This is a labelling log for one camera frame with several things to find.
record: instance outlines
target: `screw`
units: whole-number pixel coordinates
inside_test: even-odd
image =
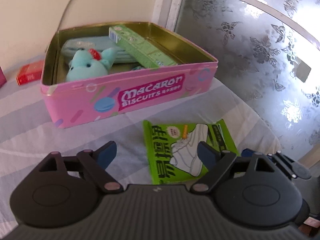
[[[106,190],[118,190],[121,188],[121,185],[117,182],[108,182],[104,185]]]
[[[197,191],[197,192],[205,192],[209,189],[208,185],[202,184],[202,183],[194,184],[192,188],[194,191]]]

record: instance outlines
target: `green box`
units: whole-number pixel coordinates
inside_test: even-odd
[[[200,141],[219,152],[229,150],[239,155],[223,119],[212,124],[155,125],[144,120],[143,130],[153,184],[199,179],[206,174],[207,168],[197,157]]]
[[[109,28],[109,38],[145,68],[178,65],[169,56],[124,25]]]

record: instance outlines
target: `striped bedsheet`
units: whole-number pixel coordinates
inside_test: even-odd
[[[124,186],[151,183],[143,119],[153,123],[211,123],[223,118],[240,152],[251,148],[268,153],[281,148],[263,120],[217,79],[203,94],[58,129],[42,100],[40,82],[18,87],[15,74],[16,69],[5,72],[8,82],[0,88],[0,238],[17,225],[9,207],[11,192],[51,151],[75,155],[113,140],[118,152],[107,171]]]

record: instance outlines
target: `shoe illustration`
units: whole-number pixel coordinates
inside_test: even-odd
[[[198,157],[198,143],[207,141],[208,126],[197,124],[192,132],[189,132],[186,139],[179,139],[171,145],[172,158],[170,164],[176,168],[191,174],[194,177],[200,175],[202,162]]]

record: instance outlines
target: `blue object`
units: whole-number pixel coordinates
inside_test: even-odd
[[[80,49],[95,49],[101,53],[105,49],[109,48],[114,48],[117,51],[115,64],[137,62],[134,57],[124,49],[118,47],[114,41],[109,39],[108,36],[82,37],[68,40],[63,44],[61,53],[66,58],[70,59]]]
[[[101,98],[94,104],[94,109],[100,113],[110,111],[115,106],[115,100],[110,97]]]
[[[204,68],[201,70],[201,72],[198,74],[198,80],[200,82],[207,80],[210,77],[210,69]]]
[[[110,165],[117,154],[117,145],[112,143],[108,148],[99,153],[97,164],[104,170]]]
[[[252,157],[252,155],[255,153],[255,151],[247,148],[247,149],[244,149],[241,153],[241,157]]]
[[[114,48],[105,49],[101,54],[94,49],[78,50],[69,63],[66,82],[108,75],[116,54]]]
[[[199,159],[209,171],[217,164],[216,155],[201,142],[198,144],[197,153]]]

